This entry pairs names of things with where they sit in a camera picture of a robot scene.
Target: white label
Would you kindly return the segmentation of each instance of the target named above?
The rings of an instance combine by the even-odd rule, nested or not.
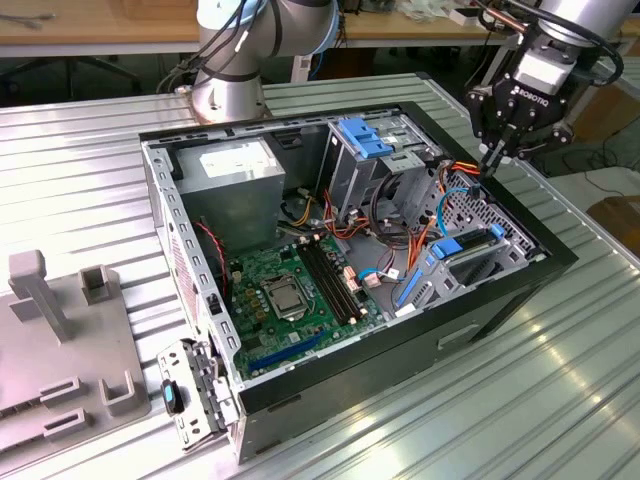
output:
[[[260,142],[244,143],[234,147],[208,152],[200,157],[200,163],[209,178],[241,172],[259,172],[275,165]]]
[[[396,317],[400,318],[407,313],[414,312],[415,310],[416,307],[413,306],[413,303],[409,303],[396,312]]]
[[[389,272],[387,272],[387,277],[392,278],[393,280],[397,280],[398,275],[400,275],[400,270],[396,270],[395,268],[390,268]]]

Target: green circuit board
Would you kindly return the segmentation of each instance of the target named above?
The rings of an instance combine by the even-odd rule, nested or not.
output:
[[[322,239],[318,245],[336,272],[348,266],[333,238]],[[363,309],[357,322],[339,322],[325,300],[313,276],[305,266],[295,244],[281,248],[260,250],[236,257],[230,261],[232,272],[240,271],[241,280],[234,282],[229,313],[240,336],[241,349],[234,357],[236,368],[245,379],[255,378],[282,365],[312,355],[345,338],[365,333],[385,323],[375,302],[364,291],[351,295],[358,309]],[[297,291],[305,296],[307,308],[300,318],[280,318],[274,306],[273,294],[265,285],[273,279],[295,279]],[[290,355],[292,348],[299,353]],[[273,354],[284,354],[279,361],[256,368],[256,362]]]

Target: metal worktable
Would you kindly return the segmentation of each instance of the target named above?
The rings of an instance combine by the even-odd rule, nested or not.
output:
[[[610,75],[613,70],[613,62],[605,60],[598,63],[596,71]],[[640,100],[640,57],[624,57],[624,73],[616,86],[630,97]]]
[[[266,96],[275,115],[414,100],[475,153],[464,110],[414,75],[276,85]],[[16,478],[637,478],[638,263],[516,165],[498,177],[580,257],[569,273],[492,337],[246,465],[226,439],[183,456],[155,354],[189,332],[136,135],[194,123],[175,95],[0,111],[0,257],[40,248],[51,277],[115,268],[152,402],[140,421]]]

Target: ram slot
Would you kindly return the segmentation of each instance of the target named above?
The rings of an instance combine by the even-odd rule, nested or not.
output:
[[[326,259],[324,251],[318,245],[305,245],[298,248],[298,255],[309,270],[320,293],[329,303],[331,311],[340,325],[347,325],[351,318],[359,319],[362,314],[353,301],[351,294],[334,272]]]

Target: cpu socket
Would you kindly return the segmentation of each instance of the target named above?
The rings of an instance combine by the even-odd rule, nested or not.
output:
[[[295,322],[309,309],[307,299],[293,275],[279,275],[260,282],[278,318]]]

